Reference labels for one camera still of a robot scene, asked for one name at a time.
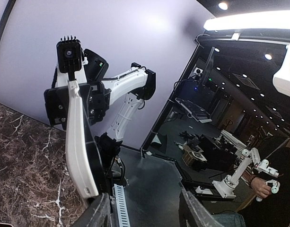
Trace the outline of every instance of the marble surface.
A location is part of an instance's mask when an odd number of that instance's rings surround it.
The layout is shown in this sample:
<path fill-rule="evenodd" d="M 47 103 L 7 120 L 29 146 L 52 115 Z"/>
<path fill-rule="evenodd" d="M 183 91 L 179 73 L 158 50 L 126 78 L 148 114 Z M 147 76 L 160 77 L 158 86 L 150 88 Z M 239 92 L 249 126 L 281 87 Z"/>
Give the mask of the marble surface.
<path fill-rule="evenodd" d="M 0 104 L 0 222 L 65 227 L 82 214 L 64 151 L 65 132 Z"/>

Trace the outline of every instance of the black ceiling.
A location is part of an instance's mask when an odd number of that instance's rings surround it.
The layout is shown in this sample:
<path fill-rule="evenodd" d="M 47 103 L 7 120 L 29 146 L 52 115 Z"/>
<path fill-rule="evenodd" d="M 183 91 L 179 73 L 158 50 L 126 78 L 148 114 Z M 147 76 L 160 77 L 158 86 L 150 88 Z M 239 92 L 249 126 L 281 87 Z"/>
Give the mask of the black ceiling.
<path fill-rule="evenodd" d="M 272 10 L 289 10 L 290 0 L 197 0 L 216 17 L 240 13 L 251 13 Z M 220 2 L 228 5 L 227 10 L 218 7 Z"/>
<path fill-rule="evenodd" d="M 266 116 L 272 117 L 272 120 L 264 119 L 265 121 L 272 121 L 275 125 L 278 124 L 283 132 L 285 132 L 283 127 L 290 130 L 290 97 L 279 93 L 272 84 L 273 75 L 281 67 L 285 56 L 285 45 L 218 40 L 220 37 L 230 37 L 232 32 L 228 31 L 222 33 L 209 32 L 209 34 L 210 36 L 202 36 L 198 39 L 200 44 L 205 47 L 201 58 L 207 59 L 212 46 L 218 48 L 220 52 L 214 51 L 214 69 L 219 67 L 219 72 L 225 78 L 234 85 L 240 85 L 238 89 L 242 91 L 248 99 L 252 97 L 255 99 L 252 102 L 258 109 Z M 246 35 L 252 37 L 256 36 L 256 39 L 257 37 L 290 39 L 290 31 L 280 30 L 268 31 L 268 33 L 261 31 L 259 34 L 255 31 L 254 33 L 248 33 Z M 267 60 L 264 57 L 266 53 L 272 55 L 271 60 Z M 260 90 L 244 85 L 234 74 L 246 74 Z M 276 108 L 277 112 L 279 112 L 284 119 L 284 122 L 280 117 L 270 112 L 267 107 L 271 109 Z"/>

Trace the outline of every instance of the white controller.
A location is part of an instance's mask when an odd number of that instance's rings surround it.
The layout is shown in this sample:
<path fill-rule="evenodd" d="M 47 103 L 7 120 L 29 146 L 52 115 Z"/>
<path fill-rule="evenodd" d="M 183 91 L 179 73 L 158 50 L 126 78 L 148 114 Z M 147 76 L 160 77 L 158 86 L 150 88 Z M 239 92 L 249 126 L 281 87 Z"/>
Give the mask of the white controller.
<path fill-rule="evenodd" d="M 276 180 L 266 181 L 266 185 L 268 183 L 272 183 L 273 184 L 273 186 L 271 188 L 271 192 L 272 192 L 272 194 L 276 194 L 279 191 L 279 187 L 280 187 L 281 184 L 278 181 L 276 181 Z M 261 201 L 263 201 L 263 199 L 257 196 L 256 197 L 256 201 L 261 202 Z"/>

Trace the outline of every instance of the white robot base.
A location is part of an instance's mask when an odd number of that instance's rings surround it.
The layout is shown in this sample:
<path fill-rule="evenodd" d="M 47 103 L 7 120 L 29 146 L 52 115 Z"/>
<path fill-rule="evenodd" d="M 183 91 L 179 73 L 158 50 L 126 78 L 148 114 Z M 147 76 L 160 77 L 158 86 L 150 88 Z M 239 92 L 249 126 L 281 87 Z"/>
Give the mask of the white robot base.
<path fill-rule="evenodd" d="M 228 198 L 228 199 L 234 199 L 236 198 L 236 195 L 234 194 L 234 189 L 238 186 L 237 184 L 231 184 L 230 183 L 230 175 L 227 175 L 225 179 L 222 181 L 213 181 L 212 184 L 216 188 L 216 190 L 219 192 L 219 194 L 222 196 L 222 198 Z"/>

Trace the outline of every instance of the camera lens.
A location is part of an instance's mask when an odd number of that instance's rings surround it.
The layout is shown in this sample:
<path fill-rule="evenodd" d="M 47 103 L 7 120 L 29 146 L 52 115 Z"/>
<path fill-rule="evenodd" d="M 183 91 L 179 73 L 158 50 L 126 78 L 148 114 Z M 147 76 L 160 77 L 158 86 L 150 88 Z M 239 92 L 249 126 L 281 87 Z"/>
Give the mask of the camera lens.
<path fill-rule="evenodd" d="M 71 49 L 65 50 L 65 57 L 66 58 L 72 58 L 73 57 L 73 51 Z"/>

